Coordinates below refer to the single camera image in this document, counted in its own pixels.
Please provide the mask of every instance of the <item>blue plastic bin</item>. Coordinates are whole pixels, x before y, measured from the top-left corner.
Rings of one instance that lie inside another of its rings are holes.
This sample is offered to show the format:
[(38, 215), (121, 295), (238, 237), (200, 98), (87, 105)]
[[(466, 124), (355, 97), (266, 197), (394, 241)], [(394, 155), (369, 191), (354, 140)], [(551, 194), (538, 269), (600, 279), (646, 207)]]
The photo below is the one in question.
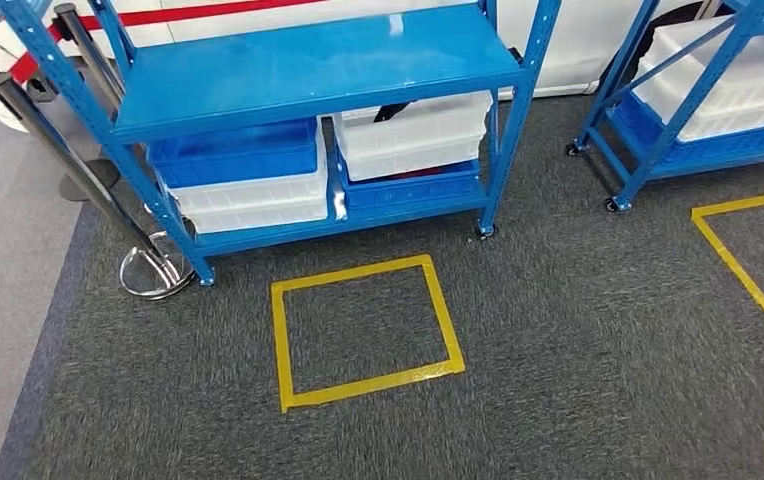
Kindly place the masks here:
[(300, 175), (317, 170), (317, 119), (151, 142), (147, 158), (170, 188)]
[[(647, 148), (653, 146), (665, 128), (662, 119), (655, 110), (632, 92), (624, 96), (617, 106), (616, 112), (633, 129)], [(753, 152), (763, 146), (764, 127), (692, 142), (681, 142), (677, 139), (660, 162), (675, 164), (696, 161), (698, 158), (732, 156), (740, 152)]]
[(347, 165), (338, 153), (338, 171), (344, 187), (347, 209), (382, 207), (428, 200), (470, 195), (479, 183), (479, 162), (468, 160), (438, 167), (439, 173), (414, 177), (375, 178), (352, 182)]

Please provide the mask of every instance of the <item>stanchion base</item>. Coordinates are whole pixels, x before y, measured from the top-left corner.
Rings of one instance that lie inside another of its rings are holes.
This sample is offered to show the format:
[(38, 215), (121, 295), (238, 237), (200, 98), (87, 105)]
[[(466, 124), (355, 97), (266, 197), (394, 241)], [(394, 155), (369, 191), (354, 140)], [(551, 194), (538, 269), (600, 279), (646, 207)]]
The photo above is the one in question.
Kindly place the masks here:
[[(91, 169), (94, 175), (96, 175), (96, 178), (102, 182), (105, 188), (113, 187), (114, 184), (117, 183), (117, 180), (120, 179), (120, 172), (117, 170), (117, 167), (111, 163), (111, 160), (97, 158), (96, 160), (89, 160), (85, 163), (88, 164), (88, 168)], [(71, 202), (86, 202), (88, 200), (85, 192), (83, 192), (82, 189), (76, 185), (76, 182), (67, 175), (64, 175), (64, 178), (62, 178), (61, 182), (58, 184), (58, 194), (61, 195), (61, 198), (64, 200), (69, 200)]]
[(167, 238), (166, 232), (156, 232), (149, 236), (155, 248), (176, 269), (178, 280), (168, 286), (160, 272), (148, 260), (146, 254), (132, 248), (120, 265), (120, 283), (132, 295), (148, 300), (161, 300), (185, 288), (194, 278), (194, 270), (176, 245)]

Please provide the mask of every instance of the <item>red stripe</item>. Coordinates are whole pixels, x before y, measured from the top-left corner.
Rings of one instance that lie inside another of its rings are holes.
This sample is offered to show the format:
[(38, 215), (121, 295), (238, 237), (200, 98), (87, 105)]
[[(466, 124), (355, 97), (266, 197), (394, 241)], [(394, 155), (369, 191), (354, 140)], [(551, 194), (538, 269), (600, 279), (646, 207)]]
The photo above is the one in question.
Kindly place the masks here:
[[(325, 0), (251, 0), (247, 2), (224, 3), (220, 5), (200, 5), (196, 7), (168, 8), (166, 10), (151, 10), (146, 12), (131, 12), (120, 14), (120, 21), (127, 27), (147, 25), (150, 23), (178, 22), (193, 18), (229, 15), (232, 13), (266, 10), (269, 8), (289, 7), (305, 3), (316, 3)], [(99, 21), (94, 16), (80, 17), (86, 30), (98, 30)], [(49, 27), (49, 33), (57, 42), (61, 35), (54, 26)], [(24, 54), (11, 67), (11, 75), (17, 83), (23, 83), (37, 71), (37, 64), (28, 53)]]
[[(53, 40), (56, 42), (61, 40), (61, 34), (58, 33), (58, 29), (55, 28), (55, 25), (50, 25), (48, 30), (49, 34), (52, 35)], [(35, 59), (32, 58), (32, 56), (28, 53), (24, 53), (23, 56), (17, 60), (17, 63), (11, 66), (10, 70), (11, 76), (14, 77), (14, 81), (19, 84), (22, 84), (26, 80), (30, 79), (36, 71), (37, 63), (35, 63)]]

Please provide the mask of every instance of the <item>yellow tape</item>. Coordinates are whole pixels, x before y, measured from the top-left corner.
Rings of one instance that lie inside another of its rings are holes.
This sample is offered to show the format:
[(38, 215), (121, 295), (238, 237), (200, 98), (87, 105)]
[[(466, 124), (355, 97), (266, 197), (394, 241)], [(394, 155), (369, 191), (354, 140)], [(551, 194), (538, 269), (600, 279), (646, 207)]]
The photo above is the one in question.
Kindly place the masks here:
[(357, 382), (345, 383), (334, 387), (322, 388), (312, 392), (299, 393), (294, 395), (293, 406), (299, 405), (320, 405), (322, 403), (334, 402), (345, 398), (356, 397), (366, 393), (378, 392), (388, 388), (400, 387), (409, 383), (422, 382), (431, 378), (442, 377), (450, 373), (458, 373), (449, 360), (426, 365), (424, 367), (403, 370), (402, 372), (389, 373), (378, 377), (359, 380)]
[(744, 285), (744, 288), (748, 293), (756, 300), (756, 303), (764, 310), (764, 292), (759, 285), (753, 280), (752, 277), (744, 270), (744, 267), (736, 260), (735, 256), (724, 246), (721, 239), (712, 231), (712, 228), (706, 222), (704, 217), (709, 215), (719, 215), (722, 213), (735, 212), (738, 210), (746, 210), (748, 208), (756, 208), (764, 206), (764, 195), (753, 198), (746, 198), (743, 200), (734, 200), (731, 202), (719, 203), (717, 205), (708, 205), (705, 207), (697, 207), (691, 210), (691, 220), (700, 229), (700, 232), (709, 241), (709, 244), (715, 249), (724, 263), (732, 270), (735, 276)]
[[(432, 306), (435, 309), (435, 315), (438, 317), (438, 324), (441, 327), (441, 335), (444, 339), (444, 345), (447, 348), (449, 359), (443, 362), (388, 375), (381, 375), (366, 380), (359, 380), (310, 392), (294, 393), (293, 377), (291, 374), (291, 356), (288, 346), (288, 326), (283, 294), (290, 290), (342, 282), (378, 273), (393, 272), (413, 267), (421, 267), (423, 269), (423, 275), (426, 278), (426, 284), (429, 287), (429, 296), (432, 300)], [(350, 268), (337, 272), (322, 273), (319, 275), (275, 282), (270, 288), (270, 294), (273, 308), (273, 335), (276, 343), (276, 369), (279, 376), (279, 400), (282, 407), (282, 413), (287, 412), (290, 407), (319, 405), (321, 403), (333, 402), (344, 398), (355, 397), (357, 395), (364, 395), (366, 393), (437, 378), (450, 373), (460, 373), (465, 370), (464, 357), (462, 356), (458, 339), (456, 339), (455, 329), (453, 328), (453, 323), (450, 319), (450, 313), (447, 310), (447, 304), (444, 301), (444, 295), (441, 292), (441, 284), (438, 282), (435, 266), (432, 264), (432, 259), (429, 255), (417, 255), (414, 257)]]

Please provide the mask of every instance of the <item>white plastic bin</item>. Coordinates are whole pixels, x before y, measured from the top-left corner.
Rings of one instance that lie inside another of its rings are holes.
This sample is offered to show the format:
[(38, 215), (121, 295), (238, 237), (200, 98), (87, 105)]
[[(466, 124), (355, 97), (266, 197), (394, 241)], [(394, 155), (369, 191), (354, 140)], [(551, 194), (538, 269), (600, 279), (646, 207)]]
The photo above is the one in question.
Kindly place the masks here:
[[(649, 65), (659, 65), (726, 18), (715, 17), (657, 28), (653, 34), (653, 44), (644, 60)], [(721, 33), (665, 68), (656, 77), (687, 95), (730, 31)], [(758, 105), (764, 105), (764, 36), (750, 40), (703, 102), (705, 108), (719, 111)]]
[[(652, 68), (644, 59), (638, 64), (639, 74)], [(649, 105), (662, 122), (667, 124), (682, 104), (687, 91), (676, 91), (664, 78), (655, 76), (633, 90), (638, 98)], [(764, 127), (764, 105), (748, 106), (732, 110), (709, 108), (704, 102), (694, 112), (679, 134), (679, 140), (689, 142), (701, 138), (743, 132)]]
[(314, 173), (176, 188), (170, 193), (199, 233), (322, 220), (328, 215), (328, 169), (319, 125), (316, 143)]
[(335, 136), (350, 180), (478, 158), (491, 103), (486, 91), (419, 100), (380, 123), (373, 123), (378, 107), (334, 114)]

